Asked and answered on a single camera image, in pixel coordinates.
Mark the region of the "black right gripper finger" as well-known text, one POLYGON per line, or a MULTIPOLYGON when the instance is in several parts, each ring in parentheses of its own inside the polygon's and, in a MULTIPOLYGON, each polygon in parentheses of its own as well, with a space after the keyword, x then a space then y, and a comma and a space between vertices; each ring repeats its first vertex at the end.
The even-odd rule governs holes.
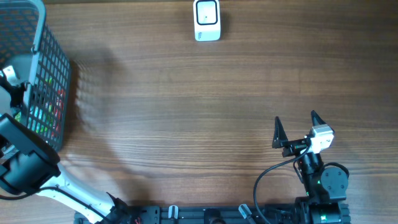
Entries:
POLYGON ((274 125, 273 143, 283 143, 283 142, 287 142, 287 141, 288 141, 288 138, 284 131, 282 122, 281 122, 280 118, 278 116, 276 116, 275 117, 275 125, 274 125))
POLYGON ((319 125, 326 124, 326 122, 321 119, 321 117, 318 115, 318 113, 315 110, 311 111, 311 119, 312 119, 313 126, 319 126, 319 125))

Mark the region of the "green snack bag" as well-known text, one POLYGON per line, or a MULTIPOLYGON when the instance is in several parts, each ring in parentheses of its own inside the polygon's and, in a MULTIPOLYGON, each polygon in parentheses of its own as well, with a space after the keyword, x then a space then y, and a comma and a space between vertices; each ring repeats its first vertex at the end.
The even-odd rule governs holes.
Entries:
POLYGON ((57 138, 59 133, 54 126, 57 120, 54 112, 61 89, 55 89, 53 84, 56 84, 53 78, 35 78, 33 83, 27 85, 27 102, 23 102, 14 113, 18 122, 49 139, 57 138))

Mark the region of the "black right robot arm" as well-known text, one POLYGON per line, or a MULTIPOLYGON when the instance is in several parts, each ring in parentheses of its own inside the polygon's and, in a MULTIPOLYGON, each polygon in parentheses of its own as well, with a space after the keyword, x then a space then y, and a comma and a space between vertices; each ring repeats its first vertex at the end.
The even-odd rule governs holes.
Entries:
POLYGON ((311 111, 312 127, 303 139, 288 140, 279 117, 275 118, 273 148, 282 148, 282 156, 295 158, 294 169, 307 195, 278 209, 281 223, 350 223, 346 200, 349 170, 337 163, 322 161, 320 153, 328 149, 335 131, 311 111))

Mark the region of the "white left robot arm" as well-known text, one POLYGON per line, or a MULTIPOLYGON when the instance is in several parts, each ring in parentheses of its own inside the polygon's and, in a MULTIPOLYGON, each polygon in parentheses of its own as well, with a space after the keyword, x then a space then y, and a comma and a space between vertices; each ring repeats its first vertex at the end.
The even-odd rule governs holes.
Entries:
POLYGON ((38 195, 54 199, 84 215, 90 223, 120 223, 122 203, 105 188, 114 178, 100 168, 112 157, 106 142, 95 136, 90 114, 94 88, 84 82, 105 81, 102 71, 81 61, 70 63, 66 89, 47 89, 48 78, 34 80, 25 94, 21 120, 1 115, 1 146, 18 152, 1 163, 1 189, 21 200, 38 195))

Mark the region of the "red tissue pack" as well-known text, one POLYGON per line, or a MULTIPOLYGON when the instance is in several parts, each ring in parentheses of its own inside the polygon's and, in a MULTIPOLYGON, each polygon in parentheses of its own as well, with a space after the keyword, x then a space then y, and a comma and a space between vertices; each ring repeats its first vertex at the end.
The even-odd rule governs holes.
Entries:
POLYGON ((54 123, 55 130, 59 132, 61 130, 61 123, 63 118, 63 107, 64 107, 64 99, 65 99, 65 90, 61 89, 58 91, 58 97, 56 100, 56 107, 54 115, 56 117, 56 122, 54 123))

